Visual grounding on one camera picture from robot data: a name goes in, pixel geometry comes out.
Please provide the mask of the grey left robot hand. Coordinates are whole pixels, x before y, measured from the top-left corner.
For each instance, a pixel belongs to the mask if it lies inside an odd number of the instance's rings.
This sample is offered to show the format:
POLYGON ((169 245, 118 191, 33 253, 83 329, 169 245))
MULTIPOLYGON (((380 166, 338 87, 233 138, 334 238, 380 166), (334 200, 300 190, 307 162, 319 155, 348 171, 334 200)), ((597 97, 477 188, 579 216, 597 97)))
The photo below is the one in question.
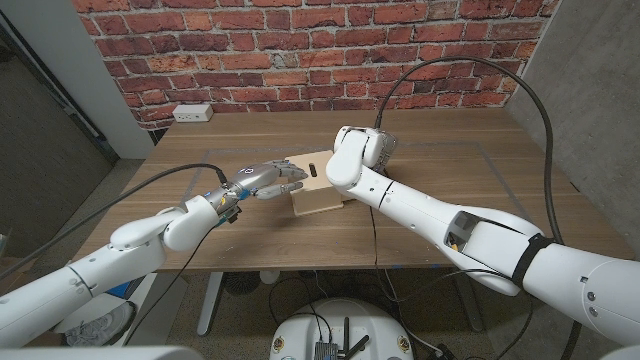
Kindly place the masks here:
POLYGON ((240 200, 269 200, 303 187, 308 174, 288 160, 272 160, 240 169, 220 187, 204 195, 218 215, 240 200))

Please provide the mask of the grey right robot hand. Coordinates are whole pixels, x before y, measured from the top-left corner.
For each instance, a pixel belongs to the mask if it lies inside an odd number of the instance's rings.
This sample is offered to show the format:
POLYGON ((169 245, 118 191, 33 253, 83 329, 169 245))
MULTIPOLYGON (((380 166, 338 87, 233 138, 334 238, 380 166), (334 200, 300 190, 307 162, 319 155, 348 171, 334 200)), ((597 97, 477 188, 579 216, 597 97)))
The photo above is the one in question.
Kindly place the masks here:
POLYGON ((378 173, 385 173, 386 166, 398 145, 398 141, 394 135, 384 131, 379 132, 379 138, 382 141, 382 148, 379 153, 379 158, 373 166, 373 170, 378 173))

